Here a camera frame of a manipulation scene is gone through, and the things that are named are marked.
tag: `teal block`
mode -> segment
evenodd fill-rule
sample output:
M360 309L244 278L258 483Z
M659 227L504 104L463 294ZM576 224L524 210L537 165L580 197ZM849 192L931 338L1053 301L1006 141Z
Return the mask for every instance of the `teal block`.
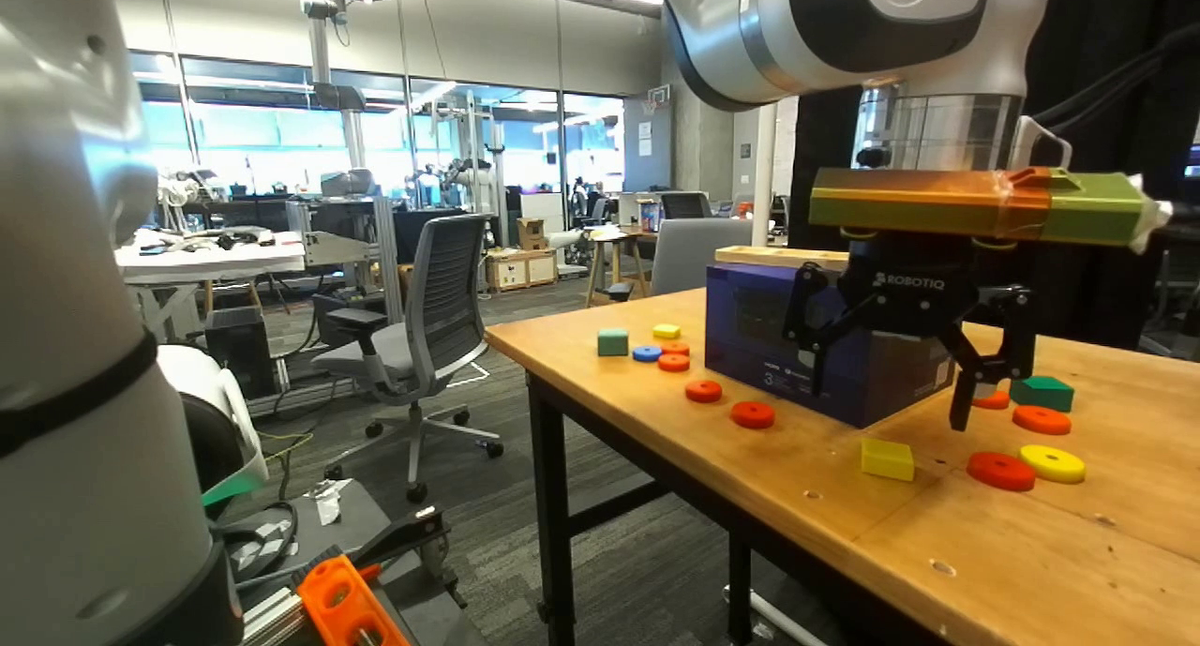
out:
M629 331L600 330L596 333L596 353L600 355L629 355Z
M1014 381L1008 395L1018 405L1036 405L1058 412L1070 412L1075 389L1054 377L1030 377Z

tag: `chair base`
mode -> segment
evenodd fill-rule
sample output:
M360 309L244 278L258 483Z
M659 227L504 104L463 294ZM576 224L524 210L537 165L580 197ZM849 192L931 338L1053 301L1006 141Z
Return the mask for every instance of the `chair base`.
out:
M445 419L451 419L452 423L445 421ZM446 409L439 409L430 415L425 415L421 409L420 403L413 402L408 407L408 490L406 496L410 503L421 503L428 494L428 489L425 483L419 479L419 468L421 463L421 447L425 442L426 432L438 432L449 435L462 435L472 437L475 439L475 444L481 447L487 451L488 459L496 459L504 454L504 444L499 442L500 436L494 432L487 432L480 429L468 427L467 420L470 418L470 412L467 409L466 405L458 405ZM401 429L391 424L385 424L383 427L379 426L379 421L392 421L397 419L388 417L376 417L373 423L367 426L367 439L346 451L342 451L335 456L331 461L325 463L325 477L341 475L341 462L349 456L362 451L364 449L373 445L378 441L398 432Z

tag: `blue box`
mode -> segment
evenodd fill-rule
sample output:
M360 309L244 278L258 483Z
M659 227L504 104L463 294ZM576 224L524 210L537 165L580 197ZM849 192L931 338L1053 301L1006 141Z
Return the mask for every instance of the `blue box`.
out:
M838 273L809 305L820 327L845 310ZM755 264L708 267L704 366L857 427L866 427L950 384L953 363L936 339L853 330L826 357L814 397L811 357L784 336L796 270Z

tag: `yellow cube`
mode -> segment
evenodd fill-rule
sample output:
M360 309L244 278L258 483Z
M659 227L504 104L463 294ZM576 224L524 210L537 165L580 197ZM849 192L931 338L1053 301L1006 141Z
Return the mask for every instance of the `yellow cube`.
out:
M912 448L900 442L884 442L874 437L863 438L864 473L912 481L916 467L912 462Z
M659 339L679 339L679 325L662 323L654 325L654 335Z

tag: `blue ring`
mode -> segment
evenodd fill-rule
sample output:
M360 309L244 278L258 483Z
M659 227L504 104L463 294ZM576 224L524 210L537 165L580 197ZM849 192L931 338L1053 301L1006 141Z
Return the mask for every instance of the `blue ring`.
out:
M662 349L658 346L641 346L634 349L634 360L638 363L658 363Z

